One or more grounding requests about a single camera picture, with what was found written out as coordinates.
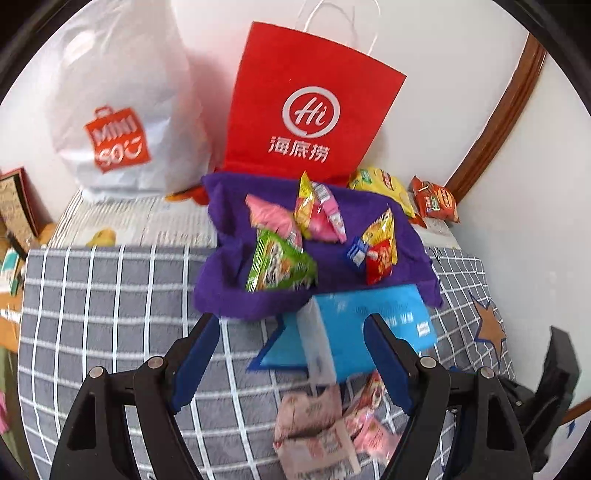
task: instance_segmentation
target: snack package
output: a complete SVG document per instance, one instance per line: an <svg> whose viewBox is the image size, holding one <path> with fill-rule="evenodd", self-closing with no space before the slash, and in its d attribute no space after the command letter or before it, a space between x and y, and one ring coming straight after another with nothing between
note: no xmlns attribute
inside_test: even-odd
<svg viewBox="0 0 591 480"><path fill-rule="evenodd" d="M251 194L246 195L244 203L251 211L251 225L254 228L275 232L294 247L302 248L300 229L289 210Z"/></svg>
<svg viewBox="0 0 591 480"><path fill-rule="evenodd" d="M415 217L413 205L408 197L408 192L396 177L391 176L380 168L360 168L349 180L349 188L351 190L374 192L390 197L402 206L404 213L406 213L408 217Z"/></svg>
<svg viewBox="0 0 591 480"><path fill-rule="evenodd" d="M344 243L347 240L343 219L334 196L326 186L311 182L306 172L300 180L294 217L304 238L308 240L327 243Z"/></svg>
<svg viewBox="0 0 591 480"><path fill-rule="evenodd" d="M410 183L417 202L419 215L423 218L439 218L460 223L456 199L445 187L414 177Z"/></svg>
<svg viewBox="0 0 591 480"><path fill-rule="evenodd" d="M317 434L341 418L342 411L338 385L328 387L319 397L304 392L288 393L279 406L275 441Z"/></svg>
<svg viewBox="0 0 591 480"><path fill-rule="evenodd" d="M316 437L275 442L273 448L287 480L343 480L361 472L343 420Z"/></svg>
<svg viewBox="0 0 591 480"><path fill-rule="evenodd" d="M365 452L384 465L389 464L400 435L390 433L374 416L365 422L361 432L353 441L357 453Z"/></svg>
<svg viewBox="0 0 591 480"><path fill-rule="evenodd" d="M316 282L316 262L270 230L259 230L246 290L297 290Z"/></svg>
<svg viewBox="0 0 591 480"><path fill-rule="evenodd" d="M351 405L347 408L345 415L349 415L363 408L370 408L372 411L378 409L382 403L386 387L378 371L374 371L369 377L363 389L355 395Z"/></svg>
<svg viewBox="0 0 591 480"><path fill-rule="evenodd" d="M339 204L336 203L335 196L326 185L322 185L321 183L313 181L312 187L320 202L320 207L328 217L336 236L339 238L339 242L344 244L347 241L347 233L345 232L345 223L340 214Z"/></svg>
<svg viewBox="0 0 591 480"><path fill-rule="evenodd" d="M369 226L361 238L355 237L346 257L356 268L365 266L368 285L374 285L392 273L392 266L398 263L398 251L394 216L390 208Z"/></svg>
<svg viewBox="0 0 591 480"><path fill-rule="evenodd" d="M374 412L369 407L356 410L348 415L345 415L345 428L351 438L355 438L361 432L365 422L373 418Z"/></svg>

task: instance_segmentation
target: red snack bag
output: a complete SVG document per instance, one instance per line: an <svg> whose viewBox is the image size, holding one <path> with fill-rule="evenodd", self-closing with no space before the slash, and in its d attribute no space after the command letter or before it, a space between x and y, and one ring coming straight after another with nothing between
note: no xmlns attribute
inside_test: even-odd
<svg viewBox="0 0 591 480"><path fill-rule="evenodd" d="M410 183L421 217L460 223L456 199L445 187L414 177Z"/></svg>

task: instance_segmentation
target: gray plaid fabric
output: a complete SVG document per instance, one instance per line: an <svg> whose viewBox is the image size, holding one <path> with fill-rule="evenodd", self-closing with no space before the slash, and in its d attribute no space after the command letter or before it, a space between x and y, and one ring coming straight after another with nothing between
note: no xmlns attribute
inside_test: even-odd
<svg viewBox="0 0 591 480"><path fill-rule="evenodd" d="M200 313L192 305L193 281L212 250L193 248L48 249L30 254L25 283L19 362L19 394L27 439L41 480L67 414L88 370L140 366L166 353L187 335ZM445 305L432 310L438 342L426 352L446 367L474 371L483 365L514 377L504 345L501 362L491 345L475 343L478 315L470 295L490 301L482 263L468 254L429 249L441 279ZM221 319L222 335L197 393L176 420L195 463L209 480L284 478L272 448L277 408L287 391L319 392L306 376L246 372L276 328L274 320ZM344 404L364 383L349 380ZM389 399L377 416L404 431L407 417ZM142 478L153 473L134 408L128 422ZM449 455L454 415L448 414L429 473L439 480ZM375 480L383 467L360 456L359 479Z"/></svg>

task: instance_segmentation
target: haidilao logo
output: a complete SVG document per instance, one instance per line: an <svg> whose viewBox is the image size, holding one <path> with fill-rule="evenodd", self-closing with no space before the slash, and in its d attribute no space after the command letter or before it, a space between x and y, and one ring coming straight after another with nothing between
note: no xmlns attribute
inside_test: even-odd
<svg viewBox="0 0 591 480"><path fill-rule="evenodd" d="M337 97L322 87L305 87L294 92L283 106L283 123L302 138L319 138L338 123L340 103Z"/></svg>

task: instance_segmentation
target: pink wrapper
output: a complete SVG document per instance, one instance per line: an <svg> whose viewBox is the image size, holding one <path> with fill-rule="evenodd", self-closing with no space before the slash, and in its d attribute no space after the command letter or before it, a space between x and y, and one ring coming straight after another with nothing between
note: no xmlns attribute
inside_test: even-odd
<svg viewBox="0 0 591 480"><path fill-rule="evenodd" d="M343 420L315 437L275 442L287 480L343 480L361 471Z"/></svg>
<svg viewBox="0 0 591 480"><path fill-rule="evenodd" d="M345 416L345 428L351 438L355 438L369 419L374 417L374 412L369 407L356 410Z"/></svg>
<svg viewBox="0 0 591 480"><path fill-rule="evenodd" d="M362 410L365 407L369 407L373 413L382 403L384 392L385 387L382 377L375 371L369 376L363 389L355 395L351 405L345 412L345 416Z"/></svg>
<svg viewBox="0 0 591 480"><path fill-rule="evenodd" d="M375 417L365 422L353 441L357 453L365 452L371 458L387 465L400 441L400 435L390 433Z"/></svg>
<svg viewBox="0 0 591 480"><path fill-rule="evenodd" d="M319 397L302 392L288 393L279 406L275 441L314 435L341 418L342 412L338 385L327 388Z"/></svg>
<svg viewBox="0 0 591 480"><path fill-rule="evenodd" d="M343 217L340 214L339 204L336 202L335 196L328 189L327 186L321 183L312 182L314 193L320 202L324 214L328 218L337 239L340 243L344 244L347 241L347 234L345 232L345 223Z"/></svg>
<svg viewBox="0 0 591 480"><path fill-rule="evenodd" d="M302 248L300 229L289 210L251 194L246 195L245 203L251 211L251 226L275 232L294 247Z"/></svg>

